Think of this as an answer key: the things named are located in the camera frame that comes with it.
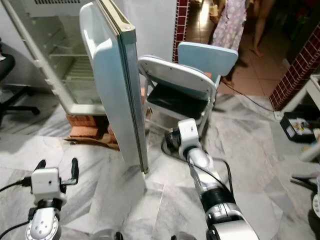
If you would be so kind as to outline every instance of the refrigerator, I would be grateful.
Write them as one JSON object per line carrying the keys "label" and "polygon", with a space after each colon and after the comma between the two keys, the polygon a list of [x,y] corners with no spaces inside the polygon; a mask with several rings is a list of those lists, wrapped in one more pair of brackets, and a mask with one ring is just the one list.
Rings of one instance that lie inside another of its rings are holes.
{"label": "refrigerator", "polygon": [[124,161],[148,172],[136,29],[112,0],[2,0],[71,115],[107,115]]}

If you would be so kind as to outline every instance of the black cable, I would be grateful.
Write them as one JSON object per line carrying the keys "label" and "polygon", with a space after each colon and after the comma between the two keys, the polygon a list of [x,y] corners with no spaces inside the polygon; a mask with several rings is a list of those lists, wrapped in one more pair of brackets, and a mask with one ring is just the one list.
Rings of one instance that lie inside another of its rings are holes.
{"label": "black cable", "polygon": [[20,183],[19,181],[16,181],[16,182],[14,182],[14,183],[11,183],[11,184],[9,184],[9,185],[1,188],[1,189],[0,189],[0,192],[6,190],[6,189],[8,189],[8,188],[11,188],[11,187],[13,187],[13,186],[20,185],[20,184],[21,184],[21,183]]}
{"label": "black cable", "polygon": [[229,163],[226,160],[224,160],[222,158],[219,158],[219,157],[215,157],[214,160],[217,160],[217,161],[220,161],[220,162],[224,162],[224,164],[226,166],[226,170],[228,172],[228,181],[229,181],[229,186],[230,186],[230,192],[231,192],[232,196],[234,196],[234,187],[232,185],[232,175],[231,175],[231,170],[230,170]]}
{"label": "black cable", "polygon": [[218,178],[216,178],[216,177],[215,177],[211,172],[209,172],[208,170],[204,169],[204,168],[201,167],[201,166],[198,166],[198,165],[196,165],[196,164],[193,164],[193,163],[191,163],[191,162],[189,162],[189,161],[183,160],[183,159],[181,159],[181,158],[177,158],[177,159],[179,159],[179,160],[181,160],[181,161],[183,161],[183,162],[185,162],[185,163],[187,163],[187,164],[189,164],[189,165],[192,165],[192,166],[196,167],[197,169],[200,169],[201,171],[203,171],[203,172],[205,172],[206,174],[210,175],[210,176],[213,177],[219,184],[221,184],[221,186],[222,186],[225,190],[227,190],[228,192],[231,192],[231,191],[227,188],[227,186],[226,186],[222,181],[220,181]]}
{"label": "black cable", "polygon": [[253,102],[255,105],[259,106],[260,108],[264,109],[264,110],[267,110],[269,112],[275,112],[274,110],[271,110],[269,108],[266,108],[264,106],[262,106],[261,104],[257,103],[256,101],[253,101],[250,97],[248,97],[247,95],[245,95],[244,93],[238,91],[238,90],[235,90],[234,88],[230,87],[228,84],[225,84],[224,82],[222,82],[224,85],[226,85],[228,88],[232,89],[233,91],[235,91],[236,93],[242,95],[242,96],[245,96],[247,99],[249,99],[251,102]]}
{"label": "black cable", "polygon": [[8,229],[5,230],[3,233],[1,233],[0,239],[2,239],[2,238],[3,238],[8,232],[10,232],[11,230],[16,229],[16,228],[19,228],[19,227],[21,227],[21,226],[23,226],[23,225],[27,225],[29,222],[30,222],[30,221],[28,220],[28,221],[22,222],[22,223],[20,223],[20,224],[18,224],[18,225],[15,225],[15,226],[12,226],[12,227],[8,228]]}
{"label": "black cable", "polygon": [[14,183],[11,183],[11,184],[1,188],[0,192],[6,190],[8,188],[11,188],[13,186],[16,186],[16,185],[22,185],[22,187],[30,187],[31,186],[31,177],[30,176],[26,176],[21,180],[18,180],[18,181],[14,182]]}

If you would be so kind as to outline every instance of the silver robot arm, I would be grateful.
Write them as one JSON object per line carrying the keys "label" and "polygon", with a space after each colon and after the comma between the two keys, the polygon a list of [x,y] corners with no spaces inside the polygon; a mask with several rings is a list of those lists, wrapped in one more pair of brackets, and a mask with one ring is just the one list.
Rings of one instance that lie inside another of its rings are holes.
{"label": "silver robot arm", "polygon": [[[190,174],[205,211],[207,240],[258,240],[233,194],[214,171],[214,160],[202,149],[195,120],[179,121],[178,130],[172,132],[174,138],[179,157],[190,163]],[[216,179],[191,164],[211,172]]]}
{"label": "silver robot arm", "polygon": [[42,160],[31,175],[31,193],[36,205],[34,215],[26,227],[26,240],[58,240],[61,237],[60,211],[67,203],[68,185],[75,185],[79,179],[78,160],[72,159],[71,178],[61,181],[59,169],[45,168]]}

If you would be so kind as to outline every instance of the glass refrigerator door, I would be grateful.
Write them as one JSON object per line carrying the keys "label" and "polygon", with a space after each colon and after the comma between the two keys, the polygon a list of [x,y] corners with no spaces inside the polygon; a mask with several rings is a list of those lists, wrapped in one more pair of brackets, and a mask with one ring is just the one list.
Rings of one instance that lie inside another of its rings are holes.
{"label": "glass refrigerator door", "polygon": [[97,91],[123,159],[147,173],[135,27],[111,0],[84,5],[79,18]]}

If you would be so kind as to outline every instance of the dark red tiled pillar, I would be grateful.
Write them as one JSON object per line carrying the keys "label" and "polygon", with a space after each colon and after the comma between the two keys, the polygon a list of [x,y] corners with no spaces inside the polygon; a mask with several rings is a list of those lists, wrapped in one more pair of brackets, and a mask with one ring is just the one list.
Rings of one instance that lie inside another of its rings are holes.
{"label": "dark red tiled pillar", "polygon": [[178,45],[186,39],[190,0],[176,0],[172,61],[178,62]]}
{"label": "dark red tiled pillar", "polygon": [[269,96],[275,110],[283,109],[320,66],[320,23]]}

